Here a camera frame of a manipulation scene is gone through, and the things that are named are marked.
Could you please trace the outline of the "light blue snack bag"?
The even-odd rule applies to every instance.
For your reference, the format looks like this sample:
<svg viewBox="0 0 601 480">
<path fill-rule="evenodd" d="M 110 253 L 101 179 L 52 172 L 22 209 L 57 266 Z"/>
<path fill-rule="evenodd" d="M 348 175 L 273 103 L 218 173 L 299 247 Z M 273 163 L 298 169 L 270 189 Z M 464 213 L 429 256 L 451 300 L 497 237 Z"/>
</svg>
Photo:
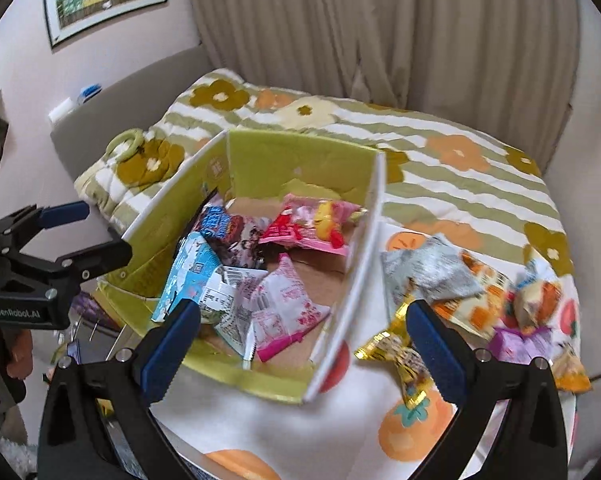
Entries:
<svg viewBox="0 0 601 480">
<path fill-rule="evenodd" d="M 226 266 L 203 235 L 192 232 L 180 244 L 152 321 L 166 321 L 180 301 L 191 300 L 200 309 L 201 323 L 212 326 L 232 350 L 248 360 L 255 344 L 248 297 L 266 275 L 265 270 Z"/>
</svg>

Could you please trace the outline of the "pink marshmallow snack bag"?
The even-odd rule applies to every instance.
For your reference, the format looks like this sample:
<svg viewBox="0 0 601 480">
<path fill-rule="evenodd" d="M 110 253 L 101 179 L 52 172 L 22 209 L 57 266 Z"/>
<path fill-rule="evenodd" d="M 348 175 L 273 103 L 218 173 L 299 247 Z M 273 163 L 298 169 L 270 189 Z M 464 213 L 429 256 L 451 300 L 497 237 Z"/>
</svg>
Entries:
<svg viewBox="0 0 601 480">
<path fill-rule="evenodd" d="M 260 235 L 259 244 L 345 257 L 349 252 L 347 231 L 365 214 L 365 208 L 346 200 L 287 194 L 279 214 Z"/>
</svg>

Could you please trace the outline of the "purple snack packet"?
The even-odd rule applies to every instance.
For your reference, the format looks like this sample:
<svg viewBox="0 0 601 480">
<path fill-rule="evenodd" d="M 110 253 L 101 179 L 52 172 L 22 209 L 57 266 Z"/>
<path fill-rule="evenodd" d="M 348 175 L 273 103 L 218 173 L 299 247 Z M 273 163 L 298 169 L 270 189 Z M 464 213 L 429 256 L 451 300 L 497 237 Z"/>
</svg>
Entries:
<svg viewBox="0 0 601 480">
<path fill-rule="evenodd" d="M 549 360 L 552 331 L 550 327 L 539 327 L 530 334 L 523 334 L 513 328 L 497 327 L 487 350 L 501 362 L 527 365 L 539 356 Z"/>
</svg>

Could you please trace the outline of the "dark blue red packet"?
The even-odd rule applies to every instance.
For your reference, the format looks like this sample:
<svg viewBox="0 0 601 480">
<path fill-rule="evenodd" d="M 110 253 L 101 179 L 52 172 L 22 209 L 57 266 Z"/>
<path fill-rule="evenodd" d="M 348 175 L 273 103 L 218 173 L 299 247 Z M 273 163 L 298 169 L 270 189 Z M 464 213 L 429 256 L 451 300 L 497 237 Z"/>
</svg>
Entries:
<svg viewBox="0 0 601 480">
<path fill-rule="evenodd" d="M 217 191 L 209 195 L 192 226 L 206 240 L 225 266 L 262 270 L 265 256 L 259 240 L 271 220 L 232 214 Z"/>
</svg>

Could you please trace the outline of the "orange yellow snack packet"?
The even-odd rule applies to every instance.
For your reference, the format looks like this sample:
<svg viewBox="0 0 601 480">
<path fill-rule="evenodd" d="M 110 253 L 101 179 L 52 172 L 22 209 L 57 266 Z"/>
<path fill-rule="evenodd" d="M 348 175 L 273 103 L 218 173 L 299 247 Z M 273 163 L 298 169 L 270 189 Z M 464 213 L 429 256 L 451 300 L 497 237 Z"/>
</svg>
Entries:
<svg viewBox="0 0 601 480">
<path fill-rule="evenodd" d="M 466 333 L 489 341 L 494 335 L 494 327 L 501 321 L 513 283 L 505 274 L 476 259 L 466 250 L 462 250 L 461 258 L 483 291 L 463 299 L 438 302 L 433 310 Z"/>
</svg>

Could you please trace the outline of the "blue white bottle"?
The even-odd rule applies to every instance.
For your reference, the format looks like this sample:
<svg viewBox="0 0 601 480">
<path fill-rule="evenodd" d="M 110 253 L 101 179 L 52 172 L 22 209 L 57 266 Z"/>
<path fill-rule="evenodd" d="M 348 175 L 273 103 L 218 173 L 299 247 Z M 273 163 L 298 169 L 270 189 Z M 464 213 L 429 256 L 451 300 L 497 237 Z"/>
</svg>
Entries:
<svg viewBox="0 0 601 480">
<path fill-rule="evenodd" d="M 50 110 L 48 114 L 50 124 L 56 125 L 80 105 L 97 96 L 101 91 L 102 86 L 100 84 L 90 84 L 90 86 L 82 88 L 76 98 L 67 98 L 58 104 L 58 106 L 54 107 L 53 110 Z"/>
</svg>

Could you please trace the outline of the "white persimmon print cloth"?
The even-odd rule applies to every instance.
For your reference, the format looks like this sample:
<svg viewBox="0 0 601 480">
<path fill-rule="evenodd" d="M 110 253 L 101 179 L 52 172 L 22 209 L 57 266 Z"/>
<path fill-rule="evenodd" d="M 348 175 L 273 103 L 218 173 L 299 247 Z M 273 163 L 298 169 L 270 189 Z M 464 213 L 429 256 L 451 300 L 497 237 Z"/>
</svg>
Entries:
<svg viewBox="0 0 601 480">
<path fill-rule="evenodd" d="M 434 393 L 408 413 L 393 367 L 355 358 L 388 323 L 374 258 L 346 344 L 313 401 L 258 399 L 181 368 L 152 412 L 174 447 L 212 478 L 405 479 L 454 408 Z"/>
</svg>

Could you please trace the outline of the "grey headboard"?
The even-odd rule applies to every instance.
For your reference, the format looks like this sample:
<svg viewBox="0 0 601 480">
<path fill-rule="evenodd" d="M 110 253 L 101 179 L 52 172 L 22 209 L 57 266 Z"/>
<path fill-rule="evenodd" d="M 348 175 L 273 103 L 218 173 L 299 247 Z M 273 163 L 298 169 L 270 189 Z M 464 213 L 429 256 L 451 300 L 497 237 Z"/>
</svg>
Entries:
<svg viewBox="0 0 601 480">
<path fill-rule="evenodd" d="M 205 49 L 197 46 L 145 66 L 79 105 L 52 128 L 58 159 L 76 179 L 124 130 L 147 129 L 198 78 L 212 70 Z"/>
</svg>

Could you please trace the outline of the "gold wrapped candy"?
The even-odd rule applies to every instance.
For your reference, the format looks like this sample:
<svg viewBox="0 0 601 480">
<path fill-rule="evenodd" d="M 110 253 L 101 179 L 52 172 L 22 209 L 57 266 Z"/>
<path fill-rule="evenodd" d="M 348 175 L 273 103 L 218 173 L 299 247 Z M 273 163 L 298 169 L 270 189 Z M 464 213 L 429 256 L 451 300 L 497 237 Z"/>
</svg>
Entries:
<svg viewBox="0 0 601 480">
<path fill-rule="evenodd" d="M 360 361 L 393 363 L 400 382 L 402 400 L 408 410 L 415 410 L 422 405 L 428 390 L 434 385 L 422 356 L 415 349 L 407 332 L 407 310 L 413 301 L 414 297 L 407 294 L 389 325 L 353 352 Z"/>
</svg>

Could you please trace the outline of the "green cardboard storage box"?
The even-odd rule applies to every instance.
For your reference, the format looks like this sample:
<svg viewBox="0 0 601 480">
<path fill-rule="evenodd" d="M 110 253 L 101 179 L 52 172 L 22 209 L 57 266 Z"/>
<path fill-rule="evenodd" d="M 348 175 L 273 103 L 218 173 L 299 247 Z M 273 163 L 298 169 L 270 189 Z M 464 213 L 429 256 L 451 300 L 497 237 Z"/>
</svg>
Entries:
<svg viewBox="0 0 601 480">
<path fill-rule="evenodd" d="M 243 363 L 209 330 L 194 340 L 183 361 L 191 370 L 253 396 L 309 403 L 329 375 L 369 286 L 385 176 L 385 155 L 376 148 L 291 131 L 224 131 L 183 162 L 131 223 L 124 237 L 133 257 L 122 269 L 99 278 L 95 298 L 112 318 L 144 335 L 154 326 L 151 317 L 178 238 L 212 192 L 219 192 L 232 212 L 274 218 L 294 180 L 331 190 L 366 211 L 345 231 L 348 255 L 292 252 L 310 298 L 331 307 L 329 317 L 267 363 Z"/>
</svg>

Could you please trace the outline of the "small pink white packet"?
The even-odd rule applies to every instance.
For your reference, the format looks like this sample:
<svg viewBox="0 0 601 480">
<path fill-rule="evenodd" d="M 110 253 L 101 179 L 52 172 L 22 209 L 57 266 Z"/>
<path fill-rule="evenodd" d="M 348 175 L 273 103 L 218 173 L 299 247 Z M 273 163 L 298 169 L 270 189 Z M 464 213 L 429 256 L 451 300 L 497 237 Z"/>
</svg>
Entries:
<svg viewBox="0 0 601 480">
<path fill-rule="evenodd" d="M 266 275 L 250 295 L 255 351 L 261 362 L 270 361 L 291 344 L 302 341 L 331 314 L 316 304 L 287 254 L 276 270 Z"/>
</svg>

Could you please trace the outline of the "silver grey snack packet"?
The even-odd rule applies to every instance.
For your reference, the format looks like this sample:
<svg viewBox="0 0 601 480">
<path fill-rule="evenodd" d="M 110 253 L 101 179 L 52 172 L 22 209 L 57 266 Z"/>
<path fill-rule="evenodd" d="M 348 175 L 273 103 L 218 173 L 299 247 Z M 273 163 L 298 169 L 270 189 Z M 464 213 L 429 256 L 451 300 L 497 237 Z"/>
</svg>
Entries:
<svg viewBox="0 0 601 480">
<path fill-rule="evenodd" d="M 390 316 L 409 295 L 432 306 L 439 301 L 475 297 L 485 291 L 463 262 L 460 250 L 442 234 L 427 237 L 418 248 L 389 250 L 379 258 Z"/>
</svg>

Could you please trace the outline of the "floral striped quilt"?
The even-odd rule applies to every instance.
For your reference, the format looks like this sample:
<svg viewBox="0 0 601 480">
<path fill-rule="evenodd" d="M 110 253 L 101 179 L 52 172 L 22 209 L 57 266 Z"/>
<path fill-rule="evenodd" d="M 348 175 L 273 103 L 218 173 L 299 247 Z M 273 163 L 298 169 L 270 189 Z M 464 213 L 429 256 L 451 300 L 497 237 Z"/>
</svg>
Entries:
<svg viewBox="0 0 601 480">
<path fill-rule="evenodd" d="M 557 275 L 573 260 L 535 161 L 483 133 L 435 116 L 259 87 L 226 68 L 201 76 L 151 127 L 120 131 L 75 181 L 80 197 L 119 231 L 186 159 L 232 128 L 297 131 L 383 151 L 385 219 L 493 258 L 539 252 Z"/>
</svg>

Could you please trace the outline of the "beige curtain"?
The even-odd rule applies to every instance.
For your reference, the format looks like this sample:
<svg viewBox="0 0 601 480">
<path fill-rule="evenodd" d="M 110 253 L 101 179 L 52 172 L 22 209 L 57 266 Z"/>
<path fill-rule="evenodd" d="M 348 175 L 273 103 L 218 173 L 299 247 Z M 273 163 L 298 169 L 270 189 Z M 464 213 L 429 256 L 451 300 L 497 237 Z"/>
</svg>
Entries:
<svg viewBox="0 0 601 480">
<path fill-rule="evenodd" d="M 578 0 L 192 0 L 212 64 L 254 84 L 433 114 L 545 168 L 569 115 Z"/>
</svg>

